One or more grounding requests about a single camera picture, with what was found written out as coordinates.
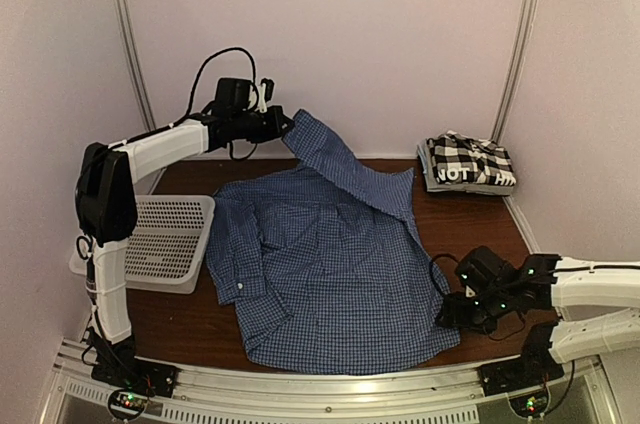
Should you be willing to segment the blue checked shirt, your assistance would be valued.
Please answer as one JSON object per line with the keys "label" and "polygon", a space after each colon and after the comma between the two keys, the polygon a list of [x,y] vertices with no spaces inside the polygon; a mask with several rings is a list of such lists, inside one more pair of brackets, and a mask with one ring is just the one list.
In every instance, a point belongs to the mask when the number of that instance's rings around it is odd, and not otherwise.
{"label": "blue checked shirt", "polygon": [[435,323],[448,285],[413,212],[414,173],[363,165],[300,110],[295,167],[222,186],[206,264],[258,365],[305,374],[405,370],[458,345]]}

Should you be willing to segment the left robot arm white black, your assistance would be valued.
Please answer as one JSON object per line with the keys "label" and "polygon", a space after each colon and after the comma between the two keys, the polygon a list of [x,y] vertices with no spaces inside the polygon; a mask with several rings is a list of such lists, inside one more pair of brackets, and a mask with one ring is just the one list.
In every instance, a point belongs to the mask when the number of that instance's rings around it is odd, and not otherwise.
{"label": "left robot arm white black", "polygon": [[149,133],[85,149],[74,200],[79,228],[88,241],[82,255],[86,289],[96,347],[106,373],[121,387],[133,388],[144,377],[143,365],[135,359],[125,279],[125,254],[138,220],[135,184],[186,158],[227,148],[236,140],[269,142],[293,127],[279,105],[231,117],[194,113]]}

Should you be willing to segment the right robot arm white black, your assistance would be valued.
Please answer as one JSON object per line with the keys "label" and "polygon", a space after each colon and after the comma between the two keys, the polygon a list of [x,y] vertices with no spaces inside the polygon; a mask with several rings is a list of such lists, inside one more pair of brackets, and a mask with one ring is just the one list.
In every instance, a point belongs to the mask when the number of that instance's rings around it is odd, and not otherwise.
{"label": "right robot arm white black", "polygon": [[436,322],[443,328],[490,335],[511,313],[552,311],[533,326],[512,374],[530,386],[564,364],[639,344],[639,265],[530,254],[520,267],[485,246],[454,270],[462,291],[445,294]]}

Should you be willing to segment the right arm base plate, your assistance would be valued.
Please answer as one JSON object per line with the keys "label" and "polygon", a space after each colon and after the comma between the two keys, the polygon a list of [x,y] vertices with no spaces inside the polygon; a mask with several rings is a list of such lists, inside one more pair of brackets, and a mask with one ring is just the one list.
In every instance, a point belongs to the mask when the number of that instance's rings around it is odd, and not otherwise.
{"label": "right arm base plate", "polygon": [[555,361],[519,356],[481,365],[478,369],[485,397],[541,386],[564,376],[564,368]]}

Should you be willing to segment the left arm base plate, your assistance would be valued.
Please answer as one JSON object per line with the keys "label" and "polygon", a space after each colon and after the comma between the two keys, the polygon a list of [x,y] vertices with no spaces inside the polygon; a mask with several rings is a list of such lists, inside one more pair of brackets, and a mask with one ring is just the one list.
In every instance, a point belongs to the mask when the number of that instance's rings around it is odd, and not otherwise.
{"label": "left arm base plate", "polygon": [[136,357],[131,359],[99,357],[91,371],[91,378],[149,397],[171,398],[174,393],[178,369]]}

